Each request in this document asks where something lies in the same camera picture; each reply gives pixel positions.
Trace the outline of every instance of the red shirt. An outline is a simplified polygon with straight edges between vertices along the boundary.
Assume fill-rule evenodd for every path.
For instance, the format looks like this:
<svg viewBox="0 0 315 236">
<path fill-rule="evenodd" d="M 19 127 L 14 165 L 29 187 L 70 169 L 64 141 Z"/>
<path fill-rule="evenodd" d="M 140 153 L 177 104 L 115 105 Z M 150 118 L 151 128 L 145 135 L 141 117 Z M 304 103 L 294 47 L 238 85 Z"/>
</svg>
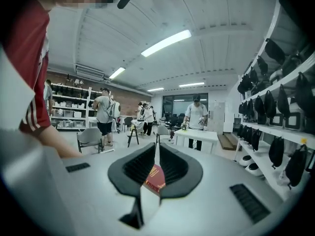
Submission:
<svg viewBox="0 0 315 236">
<path fill-rule="evenodd" d="M 50 126 L 44 102 L 44 82 L 48 66 L 48 12 L 34 0 L 17 17 L 4 50 L 12 65 L 35 92 L 20 129 L 32 132 Z"/>
</svg>

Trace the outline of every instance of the tube light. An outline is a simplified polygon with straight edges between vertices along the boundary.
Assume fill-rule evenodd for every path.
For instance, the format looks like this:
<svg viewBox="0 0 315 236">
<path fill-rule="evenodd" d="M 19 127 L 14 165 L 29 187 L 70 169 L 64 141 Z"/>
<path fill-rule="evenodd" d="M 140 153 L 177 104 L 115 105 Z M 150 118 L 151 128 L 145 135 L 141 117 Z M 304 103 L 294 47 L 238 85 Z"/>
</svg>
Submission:
<svg viewBox="0 0 315 236">
<path fill-rule="evenodd" d="M 170 36 L 159 43 L 155 44 L 154 46 L 151 46 L 150 48 L 146 49 L 141 53 L 144 57 L 150 56 L 151 54 L 163 49 L 166 46 L 169 46 L 171 44 L 174 44 L 178 41 L 181 41 L 183 39 L 191 37 L 191 32 L 187 29 L 182 32 L 179 32 L 173 36 Z"/>
<path fill-rule="evenodd" d="M 148 90 L 148 92 L 159 91 L 159 90 L 164 90 L 164 88 L 155 88 L 155 89 L 150 89 L 150 90 Z"/>
<path fill-rule="evenodd" d="M 197 85 L 204 85 L 204 82 L 198 82 L 198 83 L 191 83 L 191 84 L 185 84 L 185 85 L 179 85 L 181 88 L 182 87 L 189 87 L 189 86 L 197 86 Z"/>
<path fill-rule="evenodd" d="M 123 71 L 125 71 L 125 69 L 123 67 L 118 68 L 118 70 L 116 72 L 114 72 L 109 78 L 110 79 L 114 79 L 116 78 L 118 75 L 120 75 Z"/>
</svg>

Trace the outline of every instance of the person in red shirt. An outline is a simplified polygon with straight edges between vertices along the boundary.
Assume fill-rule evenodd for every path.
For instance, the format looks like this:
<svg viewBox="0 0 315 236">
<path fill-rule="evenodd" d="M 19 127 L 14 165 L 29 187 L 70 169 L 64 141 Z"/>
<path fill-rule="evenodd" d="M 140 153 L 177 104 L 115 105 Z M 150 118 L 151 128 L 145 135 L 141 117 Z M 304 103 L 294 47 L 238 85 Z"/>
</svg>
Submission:
<svg viewBox="0 0 315 236">
<path fill-rule="evenodd" d="M 82 154 L 51 126 L 43 98 L 49 50 L 48 12 L 56 5 L 78 7 L 99 2 L 101 0 L 31 0 L 17 17 L 8 41 L 3 45 L 14 68 L 35 92 L 20 130 L 31 133 L 43 145 L 54 147 L 60 157 L 77 157 Z"/>
</svg>

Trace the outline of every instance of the black pants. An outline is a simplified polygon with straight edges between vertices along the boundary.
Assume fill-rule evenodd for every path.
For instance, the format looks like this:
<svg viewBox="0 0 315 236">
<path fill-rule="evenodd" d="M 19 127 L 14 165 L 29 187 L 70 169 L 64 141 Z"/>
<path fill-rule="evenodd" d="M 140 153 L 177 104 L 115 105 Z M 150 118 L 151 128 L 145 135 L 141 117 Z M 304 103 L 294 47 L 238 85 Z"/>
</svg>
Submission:
<svg viewBox="0 0 315 236">
<path fill-rule="evenodd" d="M 153 122 L 148 122 L 148 124 L 146 122 L 144 123 L 143 131 L 148 136 L 151 135 L 152 126 L 153 126 Z"/>
<path fill-rule="evenodd" d="M 189 147 L 189 148 L 192 148 L 192 144 L 193 144 L 193 139 L 189 139 L 189 145 L 188 145 L 188 147 Z M 197 150 L 198 150 L 198 151 L 201 151 L 201 145 L 202 145 L 202 142 L 201 142 L 201 141 L 197 141 Z"/>
</svg>

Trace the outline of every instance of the white table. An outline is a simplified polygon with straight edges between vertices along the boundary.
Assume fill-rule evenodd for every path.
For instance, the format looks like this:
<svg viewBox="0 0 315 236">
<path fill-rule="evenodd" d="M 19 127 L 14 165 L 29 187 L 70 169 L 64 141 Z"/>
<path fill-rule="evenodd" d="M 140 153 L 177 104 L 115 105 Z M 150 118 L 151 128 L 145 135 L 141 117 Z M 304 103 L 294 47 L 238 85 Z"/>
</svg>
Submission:
<svg viewBox="0 0 315 236">
<path fill-rule="evenodd" d="M 212 150 L 214 145 L 218 144 L 218 136 L 216 132 L 210 132 L 210 131 L 203 131 L 203 130 L 195 130 L 195 129 L 188 129 L 187 131 L 184 131 L 182 129 L 175 131 L 175 138 L 176 142 L 175 144 L 177 145 L 177 140 L 178 137 L 182 136 L 185 141 L 185 138 L 190 138 L 202 142 L 210 142 L 211 143 L 211 149 L 210 149 L 210 154 L 212 154 Z"/>
</svg>

